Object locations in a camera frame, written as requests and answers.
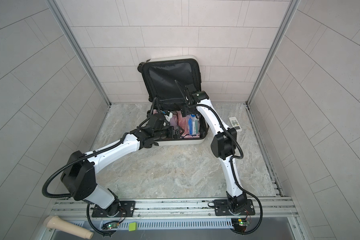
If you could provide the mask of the red white striped garment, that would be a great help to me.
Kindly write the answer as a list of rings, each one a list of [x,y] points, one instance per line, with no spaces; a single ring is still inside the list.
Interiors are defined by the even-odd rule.
[[[157,112],[159,112],[158,110],[153,110],[153,113],[154,114],[156,114]],[[182,127],[182,128],[184,128],[184,133],[183,133],[183,135],[182,135],[182,137],[180,138],[180,139],[199,139],[199,138],[201,138],[201,134],[200,134],[200,131],[199,131],[199,134],[198,135],[196,135],[196,136],[191,136],[190,134],[189,134],[189,125],[188,125],[188,120],[189,120],[189,118],[190,118],[190,115],[188,115],[188,116],[186,116],[186,117],[181,117],[180,118],[180,126]]]

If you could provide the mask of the black and white suitcase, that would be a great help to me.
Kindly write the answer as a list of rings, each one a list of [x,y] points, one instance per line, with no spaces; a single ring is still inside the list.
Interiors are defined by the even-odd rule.
[[[150,59],[140,63],[138,71],[142,74],[149,101],[152,103],[147,118],[154,114],[153,110],[181,111],[185,99],[175,81],[178,81],[182,87],[194,85],[197,90],[202,90],[200,66],[196,57],[192,55]],[[199,112],[195,115],[200,123],[201,138],[174,141],[162,139],[160,142],[157,141],[159,146],[201,144],[208,134],[209,126]]]

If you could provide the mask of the blue lidded cup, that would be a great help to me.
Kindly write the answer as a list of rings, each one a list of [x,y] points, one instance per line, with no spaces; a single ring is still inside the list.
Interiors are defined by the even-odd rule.
[[[199,134],[198,119],[196,115],[190,115],[190,118],[188,120],[188,125],[189,125],[189,134],[191,136],[196,136]]]

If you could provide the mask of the clear black-trimmed toiletry pouch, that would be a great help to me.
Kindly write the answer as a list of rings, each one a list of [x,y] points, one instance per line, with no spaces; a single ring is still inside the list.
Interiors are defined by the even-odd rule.
[[[163,120],[162,130],[164,131],[165,140],[178,140],[184,133],[184,128],[180,126],[180,118],[182,115],[179,112],[157,112],[158,117]]]

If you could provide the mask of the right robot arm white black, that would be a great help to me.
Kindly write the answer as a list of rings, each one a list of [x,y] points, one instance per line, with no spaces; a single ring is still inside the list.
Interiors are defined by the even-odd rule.
[[[236,159],[242,159],[244,153],[237,141],[236,129],[229,128],[224,123],[206,92],[198,92],[194,85],[188,85],[183,88],[178,81],[175,81],[175,83],[185,99],[185,109],[198,111],[214,133],[211,150],[214,156],[220,160],[223,168],[230,211],[233,214],[239,214],[243,211],[252,214],[251,208],[254,206],[247,197],[249,195],[259,204],[260,214],[262,214],[263,206],[259,198],[242,187],[238,176]]]

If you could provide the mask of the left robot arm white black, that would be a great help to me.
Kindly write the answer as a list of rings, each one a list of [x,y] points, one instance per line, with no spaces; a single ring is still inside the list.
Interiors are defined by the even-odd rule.
[[[121,207],[120,201],[112,191],[97,183],[97,173],[127,154],[157,145],[158,140],[168,138],[171,133],[168,116],[161,112],[151,114],[136,129],[124,133],[120,140],[85,154],[73,153],[68,163],[46,180],[42,194],[51,199],[73,197],[76,201],[97,205],[108,216],[115,216]],[[49,184],[58,175],[69,191],[67,194],[48,192]]]

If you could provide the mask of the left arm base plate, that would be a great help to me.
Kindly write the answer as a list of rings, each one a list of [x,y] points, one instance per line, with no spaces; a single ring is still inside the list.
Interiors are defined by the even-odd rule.
[[[102,209],[95,205],[90,208],[93,218],[121,218],[132,217],[136,206],[136,201],[117,201],[110,205],[107,209]]]

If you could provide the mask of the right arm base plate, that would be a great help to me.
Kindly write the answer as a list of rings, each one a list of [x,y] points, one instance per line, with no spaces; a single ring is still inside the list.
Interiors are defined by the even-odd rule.
[[[234,204],[228,199],[216,199],[208,203],[216,216],[254,216],[256,214],[253,201],[247,199],[244,204]]]

